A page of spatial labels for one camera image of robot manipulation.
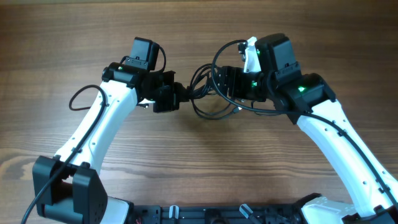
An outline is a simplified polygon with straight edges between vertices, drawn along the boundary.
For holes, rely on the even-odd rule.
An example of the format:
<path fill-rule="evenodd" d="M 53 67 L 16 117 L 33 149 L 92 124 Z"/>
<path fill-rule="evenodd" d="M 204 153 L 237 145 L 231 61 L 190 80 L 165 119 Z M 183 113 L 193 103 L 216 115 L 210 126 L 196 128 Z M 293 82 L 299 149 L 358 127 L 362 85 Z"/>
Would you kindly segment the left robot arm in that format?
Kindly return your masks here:
<path fill-rule="evenodd" d="M 22 222 L 36 210 L 64 223 L 142 223 L 134 204 L 108 196 L 100 180 L 106 152 L 125 118 L 138 106 L 155 113 L 179 108 L 174 72 L 155 69 L 163 48 L 136 37 L 131 53 L 103 70 L 94 103 L 71 138 L 53 157 L 40 156 L 32 169 L 35 198 Z"/>

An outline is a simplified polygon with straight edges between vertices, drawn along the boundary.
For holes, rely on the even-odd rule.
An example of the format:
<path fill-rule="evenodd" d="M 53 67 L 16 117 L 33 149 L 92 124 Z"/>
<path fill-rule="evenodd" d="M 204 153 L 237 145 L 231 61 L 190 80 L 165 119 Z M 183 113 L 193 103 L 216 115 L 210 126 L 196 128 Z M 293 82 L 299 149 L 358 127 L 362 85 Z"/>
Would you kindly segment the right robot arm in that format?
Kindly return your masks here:
<path fill-rule="evenodd" d="M 211 66 L 213 88 L 231 104 L 274 104 L 321 150 L 344 183 L 351 203 L 311 194 L 295 204 L 297 223 L 396 223 L 397 180 L 348 121 L 334 91 L 316 73 L 303 74 L 284 34 L 237 40 L 243 68 Z"/>

